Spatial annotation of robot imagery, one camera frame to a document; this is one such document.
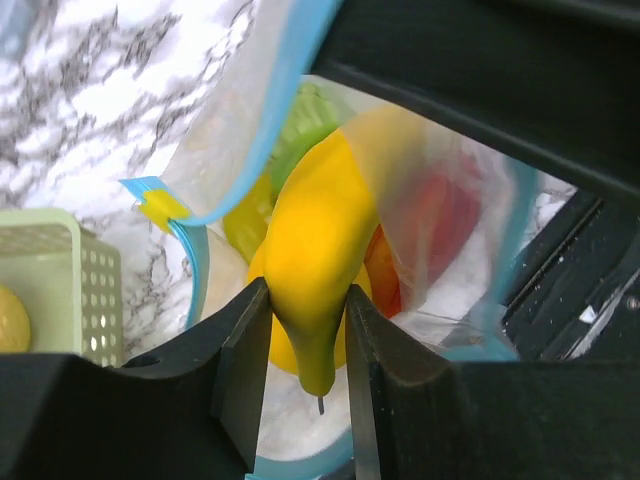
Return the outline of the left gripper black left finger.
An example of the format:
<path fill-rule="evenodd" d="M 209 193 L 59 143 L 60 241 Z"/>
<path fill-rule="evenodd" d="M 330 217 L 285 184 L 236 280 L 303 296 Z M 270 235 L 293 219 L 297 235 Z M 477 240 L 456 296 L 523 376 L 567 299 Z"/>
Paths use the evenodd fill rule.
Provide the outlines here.
<path fill-rule="evenodd" d="M 1 359 L 5 479 L 242 479 L 255 465 L 271 308 L 263 280 L 125 365 Z"/>

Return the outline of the green toy cabbage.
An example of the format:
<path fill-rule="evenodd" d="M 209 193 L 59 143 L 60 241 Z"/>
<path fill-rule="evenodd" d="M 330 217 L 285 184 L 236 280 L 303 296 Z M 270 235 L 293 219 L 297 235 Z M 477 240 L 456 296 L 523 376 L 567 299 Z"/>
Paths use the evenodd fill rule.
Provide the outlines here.
<path fill-rule="evenodd" d="M 275 197 L 304 155 L 352 114 L 344 100 L 328 88 L 311 81 L 299 86 L 268 162 Z"/>

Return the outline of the yellow toy banana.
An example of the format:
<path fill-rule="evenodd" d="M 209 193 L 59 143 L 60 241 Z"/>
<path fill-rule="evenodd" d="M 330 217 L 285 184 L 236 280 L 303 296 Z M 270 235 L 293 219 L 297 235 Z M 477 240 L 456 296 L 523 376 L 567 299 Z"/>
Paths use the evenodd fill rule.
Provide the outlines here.
<path fill-rule="evenodd" d="M 296 349 L 305 338 L 329 353 L 298 360 L 298 380 L 322 398 L 335 382 L 333 347 L 348 290 L 380 223 L 381 202 L 421 156 L 424 117 L 386 104 L 350 119 L 311 148 L 282 187 L 259 267 L 273 313 Z"/>

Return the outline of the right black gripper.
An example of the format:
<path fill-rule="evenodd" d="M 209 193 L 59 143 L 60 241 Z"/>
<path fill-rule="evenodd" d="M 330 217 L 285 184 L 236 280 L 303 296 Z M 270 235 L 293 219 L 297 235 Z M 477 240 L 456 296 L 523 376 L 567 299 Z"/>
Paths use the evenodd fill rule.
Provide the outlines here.
<path fill-rule="evenodd" d="M 312 72 L 606 199 L 639 196 L 635 1 L 347 1 Z"/>

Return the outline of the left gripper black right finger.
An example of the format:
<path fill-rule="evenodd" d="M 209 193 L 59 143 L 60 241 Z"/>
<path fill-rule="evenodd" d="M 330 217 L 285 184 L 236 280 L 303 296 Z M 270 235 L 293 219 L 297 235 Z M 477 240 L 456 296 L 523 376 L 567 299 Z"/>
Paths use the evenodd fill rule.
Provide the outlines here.
<path fill-rule="evenodd" d="M 359 479 L 635 479 L 635 362 L 442 358 L 347 295 Z"/>

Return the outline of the orange toy fruit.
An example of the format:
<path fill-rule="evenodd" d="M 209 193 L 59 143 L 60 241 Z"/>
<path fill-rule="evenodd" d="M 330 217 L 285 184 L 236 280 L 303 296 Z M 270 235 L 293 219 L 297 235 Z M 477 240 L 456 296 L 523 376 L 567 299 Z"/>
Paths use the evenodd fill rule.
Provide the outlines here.
<path fill-rule="evenodd" d="M 345 343 L 346 315 L 342 316 L 339 328 L 335 337 L 333 347 L 333 360 L 335 369 L 339 369 L 346 364 L 346 343 Z M 269 350 L 269 361 L 276 367 L 294 375 L 299 374 L 298 360 L 314 360 L 324 358 L 329 353 L 328 344 L 316 337 L 305 338 L 300 344 L 300 349 L 296 349 L 283 328 L 281 322 L 275 314 L 272 315 L 271 340 Z"/>

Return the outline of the red toy apple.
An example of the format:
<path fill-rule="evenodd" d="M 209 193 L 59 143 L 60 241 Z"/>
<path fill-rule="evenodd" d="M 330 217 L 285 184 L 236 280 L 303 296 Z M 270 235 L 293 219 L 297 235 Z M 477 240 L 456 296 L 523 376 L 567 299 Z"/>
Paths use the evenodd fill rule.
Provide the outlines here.
<path fill-rule="evenodd" d="M 460 154 L 451 165 L 429 167 L 410 188 L 400 245 L 416 279 L 433 285 L 460 254 L 479 220 L 479 178 L 475 160 Z"/>

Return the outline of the clear zip top bag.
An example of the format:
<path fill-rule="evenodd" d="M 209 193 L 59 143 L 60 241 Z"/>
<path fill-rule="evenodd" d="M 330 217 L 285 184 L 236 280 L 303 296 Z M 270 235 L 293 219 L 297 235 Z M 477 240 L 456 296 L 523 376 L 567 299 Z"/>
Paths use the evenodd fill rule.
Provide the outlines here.
<path fill-rule="evenodd" d="M 348 289 L 448 360 L 517 359 L 497 302 L 537 190 L 528 167 L 307 73 L 336 1 L 263 1 L 158 176 L 127 179 L 193 267 L 187 327 L 224 281 L 273 313 L 254 475 L 317 479 L 352 455 Z"/>

